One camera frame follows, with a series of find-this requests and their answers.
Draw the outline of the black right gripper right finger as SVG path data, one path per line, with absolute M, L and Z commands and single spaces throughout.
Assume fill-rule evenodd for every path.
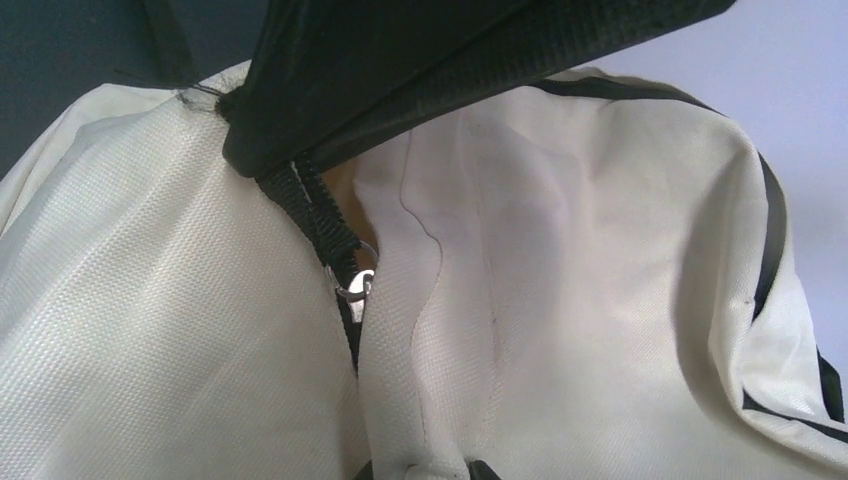
M 483 460 L 469 462 L 468 471 L 471 480 L 501 480 L 501 477 Z

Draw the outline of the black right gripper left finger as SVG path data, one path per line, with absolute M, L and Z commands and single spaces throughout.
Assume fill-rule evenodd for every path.
M 358 473 L 353 477 L 353 480 L 374 480 L 373 464 L 371 461 L 366 463 Z

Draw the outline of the cream canvas backpack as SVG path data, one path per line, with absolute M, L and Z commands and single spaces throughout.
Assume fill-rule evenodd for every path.
M 726 1 L 272 1 L 1 182 L 5 479 L 843 479 L 773 171 L 589 62 Z

